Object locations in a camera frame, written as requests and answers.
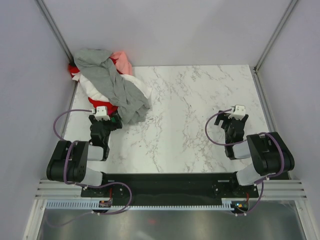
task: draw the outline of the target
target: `marble surface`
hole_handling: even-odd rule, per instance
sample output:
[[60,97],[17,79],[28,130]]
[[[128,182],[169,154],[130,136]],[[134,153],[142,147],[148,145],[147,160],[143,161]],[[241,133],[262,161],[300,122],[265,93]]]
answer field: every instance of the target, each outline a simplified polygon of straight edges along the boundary
[[[218,110],[244,105],[249,118],[245,135],[268,131],[248,65],[134,67],[134,75],[152,88],[146,121],[125,125],[110,136],[105,162],[88,167],[106,173],[200,173],[234,172],[251,159],[229,160],[223,146],[206,137],[207,119]],[[78,85],[73,109],[92,109]],[[90,139],[87,112],[73,112],[64,138]],[[224,131],[214,125],[209,135],[224,142]]]

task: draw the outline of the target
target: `red cloth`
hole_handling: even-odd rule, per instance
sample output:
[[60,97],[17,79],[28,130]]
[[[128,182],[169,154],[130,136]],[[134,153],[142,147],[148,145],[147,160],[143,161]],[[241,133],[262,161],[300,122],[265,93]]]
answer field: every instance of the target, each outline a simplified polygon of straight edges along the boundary
[[71,75],[71,77],[74,77],[80,70],[76,66],[71,66],[70,64],[68,65],[68,71]]
[[100,106],[106,106],[108,108],[108,115],[111,115],[112,113],[114,113],[118,109],[117,106],[113,106],[108,101],[96,101],[96,100],[91,99],[90,97],[88,97],[88,99],[89,99],[89,102],[94,106],[95,109]]

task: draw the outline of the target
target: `purple cable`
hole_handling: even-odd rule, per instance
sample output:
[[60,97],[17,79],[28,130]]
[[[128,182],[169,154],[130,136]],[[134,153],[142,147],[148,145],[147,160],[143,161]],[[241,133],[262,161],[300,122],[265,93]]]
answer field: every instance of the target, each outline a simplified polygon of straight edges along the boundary
[[207,127],[208,127],[208,124],[209,124],[209,122],[211,121],[211,119],[213,119],[214,117],[216,117],[216,116],[218,116],[218,115],[220,115],[220,114],[224,114],[224,113],[226,113],[226,112],[229,112],[229,111],[231,111],[231,110],[232,110],[232,108],[230,108],[230,109],[228,109],[228,110],[220,111],[220,112],[214,114],[213,116],[211,116],[211,117],[208,119],[208,121],[206,121],[206,123],[205,123],[205,126],[204,126],[205,135],[206,135],[206,137],[209,139],[209,141],[212,142],[212,143],[215,144],[215,145],[219,145],[219,146],[233,146],[233,145],[240,144],[240,143],[243,143],[244,141],[246,141],[246,140],[244,140],[244,141],[238,141],[238,142],[233,142],[233,143],[218,143],[218,142],[212,140],[212,139],[209,137]]
[[87,109],[71,109],[71,110],[68,110],[68,111],[64,111],[63,113],[61,113],[59,116],[56,117],[56,119],[54,120],[53,122],[53,132],[54,134],[60,139],[60,140],[65,140],[63,137],[61,137],[57,130],[56,130],[56,124],[57,124],[57,121],[59,120],[59,118],[61,118],[63,115],[65,114],[68,114],[68,113],[71,113],[71,112],[88,112],[88,113],[91,113],[91,110],[87,110]]
[[264,184],[264,182],[262,181],[262,182],[261,182],[261,192],[260,192],[260,195],[259,195],[258,200],[255,202],[255,205],[254,205],[252,208],[250,208],[246,213],[237,213],[238,216],[244,216],[245,214],[250,213],[253,209],[256,208],[256,206],[260,203],[260,200],[261,200],[261,198],[262,198],[262,194],[264,193],[264,188],[265,188],[265,184]]
[[[70,113],[70,112],[89,112],[89,113],[91,113],[91,110],[86,110],[86,109],[71,109],[71,110],[68,110],[68,111],[64,111],[63,113],[61,113],[61,114],[54,120],[54,122],[53,122],[53,131],[54,131],[54,134],[55,134],[60,140],[62,140],[62,141],[64,141],[65,139],[58,134],[58,132],[57,132],[57,130],[56,130],[56,124],[57,124],[58,119],[59,119],[61,116],[63,116],[64,114]],[[71,145],[70,145],[70,147],[69,147],[69,149],[68,149],[68,152],[67,152],[67,154],[66,154],[66,158],[65,158],[65,163],[64,163],[64,168],[63,168],[63,181],[64,181],[64,183],[67,184],[67,185],[75,184],[74,182],[68,182],[68,181],[67,181],[67,171],[68,171],[68,162],[69,162],[69,158],[70,158],[70,155],[71,155],[71,151],[72,151],[74,145],[75,145],[77,142],[79,142],[79,141],[76,140],[76,141],[73,141],[73,142],[71,143]],[[120,213],[122,213],[122,212],[124,212],[124,211],[126,210],[126,208],[130,205],[130,203],[131,203],[131,201],[132,201],[132,191],[131,191],[130,187],[129,187],[127,184],[123,183],[123,182],[115,181],[115,182],[110,182],[110,183],[107,183],[107,184],[104,184],[104,185],[100,185],[100,186],[84,185],[84,184],[79,184],[79,183],[76,183],[75,185],[80,186],[80,187],[94,188],[94,189],[105,188],[105,187],[112,186],[112,185],[122,185],[122,186],[125,186],[125,187],[128,189],[129,194],[130,194],[129,201],[128,201],[128,203],[127,203],[123,208],[121,208],[121,209],[119,209],[119,210],[117,210],[117,211],[113,211],[113,212],[99,213],[100,215],[120,214]],[[86,215],[88,215],[88,214],[91,214],[91,213],[92,213],[91,211],[90,211],[90,212],[85,212],[85,213],[83,213],[83,214],[81,214],[81,215],[79,215],[79,216],[77,216],[77,217],[75,217],[75,218],[73,218],[73,219],[65,222],[65,223],[58,224],[58,225],[51,224],[51,223],[48,221],[48,218],[47,218],[47,217],[45,217],[45,222],[46,222],[46,223],[48,224],[48,226],[51,227],[51,228],[60,228],[60,227],[63,227],[63,226],[65,226],[65,225],[67,225],[67,224],[69,224],[69,223],[71,223],[71,222],[73,222],[73,221],[75,221],[75,220],[77,220],[77,219],[79,219],[79,218],[81,218],[81,217],[83,217],[83,216],[86,216]]]
[[[238,142],[234,142],[234,143],[224,143],[224,144],[223,144],[223,143],[218,143],[218,142],[216,142],[216,141],[213,141],[213,140],[209,137],[209,135],[208,135],[207,127],[208,127],[208,124],[209,124],[209,122],[211,121],[211,119],[213,119],[214,117],[216,117],[216,116],[218,116],[218,115],[220,115],[220,114],[224,114],[224,113],[226,113],[226,112],[229,112],[229,111],[231,111],[231,110],[232,110],[232,108],[230,108],[230,109],[228,109],[228,110],[220,111],[220,112],[214,114],[213,116],[211,116],[211,117],[208,119],[208,121],[206,121],[205,127],[204,127],[204,132],[205,132],[206,137],[207,137],[207,138],[210,140],[210,142],[212,142],[213,144],[216,144],[216,145],[219,145],[219,146],[232,146],[232,145],[240,144],[240,143],[243,143],[244,141],[246,141],[246,140],[244,140],[244,141],[238,141]],[[249,210],[246,212],[246,214],[247,214],[247,213],[250,213],[250,212],[251,212],[254,208],[256,208],[256,206],[259,204],[259,202],[260,202],[260,200],[261,200],[261,198],[262,198],[262,194],[263,194],[263,192],[264,192],[264,180],[266,180],[267,178],[272,178],[272,177],[279,176],[280,174],[283,173],[284,168],[285,168],[285,157],[284,157],[284,154],[283,154],[283,152],[282,152],[282,150],[281,150],[281,147],[280,147],[279,143],[277,142],[277,140],[276,140],[270,133],[268,133],[268,132],[260,132],[258,135],[268,136],[268,137],[273,141],[274,145],[276,146],[276,148],[277,148],[277,150],[278,150],[278,152],[279,152],[279,154],[280,154],[281,167],[280,167],[280,170],[279,170],[277,173],[267,175],[267,176],[265,176],[265,177],[263,177],[263,178],[261,178],[261,179],[259,179],[259,180],[257,180],[257,181],[254,182],[256,185],[261,184],[261,193],[260,193],[260,196],[259,196],[258,200],[256,201],[255,205],[254,205],[251,209],[249,209]],[[244,213],[238,213],[238,216],[244,216],[244,215],[245,215]]]
[[[63,169],[63,181],[65,184],[75,184],[74,182],[69,182],[67,181],[67,171],[68,171],[68,160],[70,158],[70,155],[71,155],[71,151],[72,151],[72,148],[74,147],[74,145],[77,143],[78,141],[74,141],[71,143],[69,149],[68,149],[68,152],[66,154],[66,158],[65,158],[65,162],[64,162],[64,169]],[[114,215],[114,214],[120,214],[122,212],[124,212],[126,210],[126,208],[130,205],[131,201],[132,201],[132,191],[130,189],[130,187],[123,183],[123,182],[118,182],[118,181],[114,181],[114,182],[110,182],[110,183],[107,183],[107,184],[104,184],[104,185],[100,185],[100,186],[93,186],[93,185],[84,185],[84,184],[80,184],[80,183],[76,183],[75,185],[77,186],[80,186],[80,187],[89,187],[89,188],[93,188],[93,189],[101,189],[101,188],[105,188],[105,187],[108,187],[108,186],[111,186],[111,185],[123,185],[125,186],[128,191],[129,191],[129,194],[130,194],[130,198],[129,198],[129,201],[128,203],[121,209],[117,210],[117,211],[113,211],[113,212],[105,212],[105,213],[100,213],[101,215]]]

